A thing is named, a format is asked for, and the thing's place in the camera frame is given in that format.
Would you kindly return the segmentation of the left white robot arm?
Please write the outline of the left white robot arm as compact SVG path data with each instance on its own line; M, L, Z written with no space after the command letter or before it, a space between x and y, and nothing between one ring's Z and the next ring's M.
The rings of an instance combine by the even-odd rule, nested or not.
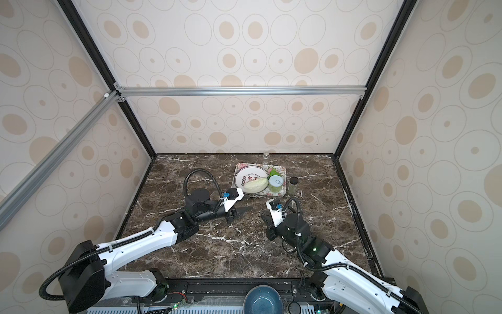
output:
M96 303L125 296L163 300L167 281L159 270L123 272L121 268L159 249L177 245L199 231L202 222L225 218L233 222L249 211L236 208L244 198L240 188L230 188L218 201L209 191L196 189L185 196L185 206L161 218L155 226L112 242L76 246L65 265L40 286L39 296L48 301L64 301L69 313L78 313Z

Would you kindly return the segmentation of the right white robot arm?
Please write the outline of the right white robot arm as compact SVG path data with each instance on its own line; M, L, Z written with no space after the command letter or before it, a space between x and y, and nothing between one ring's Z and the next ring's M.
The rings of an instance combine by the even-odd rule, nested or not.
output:
M313 237L302 217L262 212L269 240L281 238L294 248L312 276L309 288L315 299L342 303L358 313L428 313L422 295L375 277L355 265L321 238Z

